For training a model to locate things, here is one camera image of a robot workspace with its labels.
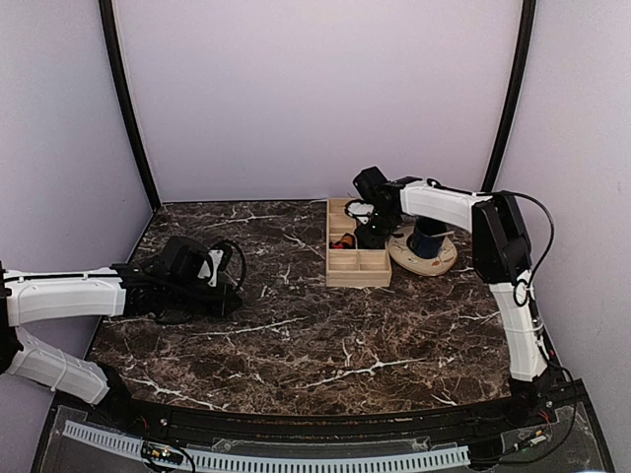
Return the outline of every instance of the curved black pole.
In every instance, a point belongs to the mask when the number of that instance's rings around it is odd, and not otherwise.
[[[509,135],[511,134],[513,118],[515,117],[515,110],[517,109],[517,101],[522,88],[524,70],[526,69],[526,59],[528,56],[528,47],[530,46],[532,24],[534,23],[535,6],[536,0],[524,0],[524,4],[522,5],[520,32],[517,36],[517,46],[515,48],[515,57],[513,58],[513,69],[511,70],[509,89],[506,92],[506,100],[504,101],[502,118],[500,118],[500,126],[497,130],[493,152],[491,153],[489,166],[486,169],[486,175],[482,183],[483,192],[491,192],[495,186],[495,181],[497,180],[502,165],[502,158],[504,158],[504,152],[506,151],[506,145],[509,141]]]
[[[140,178],[143,186],[145,187],[145,193],[147,194],[151,208],[155,212],[162,204],[158,195],[156,183],[154,182],[151,170],[149,169],[149,162],[147,161],[147,155],[145,154],[142,140],[140,139],[138,123],[136,122],[134,107],[131,103],[129,88],[127,87],[127,79],[125,77],[125,70],[122,65],[122,56],[120,54],[120,44],[118,44],[118,34],[116,33],[114,10],[111,5],[111,0],[99,0],[99,6],[101,8],[101,22],[103,24],[105,45],[107,46],[107,56],[109,57],[109,67],[111,68],[111,77],[114,80],[116,94],[118,95],[120,112],[122,113],[122,119],[125,122],[127,137],[129,138],[129,144],[131,145],[134,160],[136,160],[136,166],[138,167]]]

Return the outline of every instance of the marble tabletop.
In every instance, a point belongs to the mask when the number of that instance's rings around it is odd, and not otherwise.
[[[116,367],[136,398],[243,413],[377,414],[509,395],[502,321],[466,233],[446,275],[393,264],[388,289],[358,290],[325,286],[325,232],[321,201],[163,206],[134,259],[174,235],[233,239],[247,260],[244,306],[177,326],[106,319],[90,360]]]

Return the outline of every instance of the blue cup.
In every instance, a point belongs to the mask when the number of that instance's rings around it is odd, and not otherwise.
[[[418,217],[414,233],[407,239],[407,246],[422,259],[433,259],[441,253],[447,225],[438,220]]]

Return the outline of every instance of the white cable tie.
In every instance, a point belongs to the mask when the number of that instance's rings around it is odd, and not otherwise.
[[[504,331],[511,332],[511,333],[535,333],[542,326],[543,325],[540,325],[539,328],[527,328],[526,330],[520,330],[519,328],[504,327]]]
[[[438,237],[450,237],[451,235],[455,234],[456,232],[454,231],[449,231],[449,232],[444,232],[442,234],[435,234],[435,235],[427,235],[427,237],[431,237],[431,238],[438,238]]]
[[[545,345],[543,344],[543,340],[539,337],[536,339],[536,341],[534,342],[539,348],[541,348],[541,352],[543,352],[543,355],[545,357],[545,361],[549,362],[550,361],[550,355],[548,354],[547,350],[545,349]]]
[[[61,382],[61,379],[63,379],[63,376],[65,376],[66,373],[68,372],[68,359],[66,358],[66,355],[61,350],[59,350],[59,355],[61,355],[61,360],[63,361],[63,370],[61,370],[61,374],[59,375],[57,380],[54,382],[54,384],[50,386],[50,390],[52,392],[57,390],[57,386]]]

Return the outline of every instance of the wooden compartment box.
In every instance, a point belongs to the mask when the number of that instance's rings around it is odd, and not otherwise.
[[[329,199],[326,206],[326,286],[333,288],[386,288],[392,267],[385,249],[330,249],[331,241],[352,234],[357,225],[344,213],[351,199]]]

